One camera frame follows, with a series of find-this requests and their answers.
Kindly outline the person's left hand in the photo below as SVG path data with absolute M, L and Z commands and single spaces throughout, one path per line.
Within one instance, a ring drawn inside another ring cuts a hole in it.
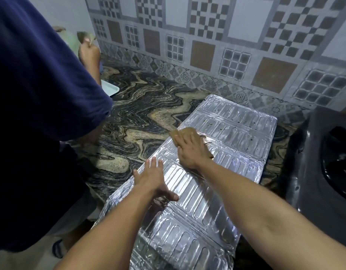
M 157 198 L 160 192 L 173 192 L 166 185 L 162 160 L 156 157 L 147 159 L 140 174 L 141 182 L 135 186 L 147 193 L 150 198 Z

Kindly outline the person's right hand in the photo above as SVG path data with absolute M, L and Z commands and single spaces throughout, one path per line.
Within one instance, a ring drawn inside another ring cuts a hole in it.
M 182 156 L 178 156 L 182 166 L 203 172 L 214 165 L 213 159 L 204 143 L 205 138 L 198 141 L 191 134 L 189 137 L 184 136 L 183 139 L 185 141 L 184 152 Z

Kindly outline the silver embossed foil sheet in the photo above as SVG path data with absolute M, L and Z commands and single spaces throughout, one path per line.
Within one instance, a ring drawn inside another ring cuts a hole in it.
M 194 128 L 215 163 L 259 183 L 277 118 L 209 95 L 178 127 Z M 129 270 L 233 270 L 241 234 L 220 199 L 197 173 L 184 169 L 169 137 L 152 157 L 164 165 L 178 202 L 154 200 L 135 240 Z

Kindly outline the person's right forearm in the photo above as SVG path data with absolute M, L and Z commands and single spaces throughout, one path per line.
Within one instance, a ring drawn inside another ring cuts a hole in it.
M 209 181 L 232 223 L 274 270 L 346 270 L 346 247 L 273 192 L 211 159 L 189 168 Z

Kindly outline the person's left forearm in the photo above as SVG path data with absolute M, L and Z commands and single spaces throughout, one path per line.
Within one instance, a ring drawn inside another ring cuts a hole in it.
M 155 196 L 157 191 L 133 188 L 54 270 L 128 270 L 139 227 Z

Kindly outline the white plastic tray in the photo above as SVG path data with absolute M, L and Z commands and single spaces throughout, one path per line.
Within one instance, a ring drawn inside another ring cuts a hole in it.
M 117 94 L 120 91 L 120 88 L 118 86 L 115 86 L 107 81 L 101 80 L 101 86 L 103 91 L 109 96 L 112 97 L 113 95 Z

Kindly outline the black gas stove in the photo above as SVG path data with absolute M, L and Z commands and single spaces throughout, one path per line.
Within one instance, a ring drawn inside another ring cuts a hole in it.
M 309 221 L 346 223 L 346 114 L 315 108 L 292 134 L 282 174 L 286 201 Z

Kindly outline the brown cloth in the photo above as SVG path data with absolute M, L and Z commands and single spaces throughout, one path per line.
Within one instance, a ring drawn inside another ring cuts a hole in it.
M 93 43 L 93 41 L 96 40 L 96 36 L 94 34 L 85 32 L 85 31 L 77 31 L 76 33 L 77 35 L 77 39 L 80 42 L 80 44 L 83 44 L 85 42 L 89 42 L 89 44 L 91 45 Z

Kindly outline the pale green plate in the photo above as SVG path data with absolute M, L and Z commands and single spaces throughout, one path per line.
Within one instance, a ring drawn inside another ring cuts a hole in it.
M 53 29 L 78 57 L 81 43 L 79 42 L 77 35 L 67 31 L 65 27 L 53 26 Z

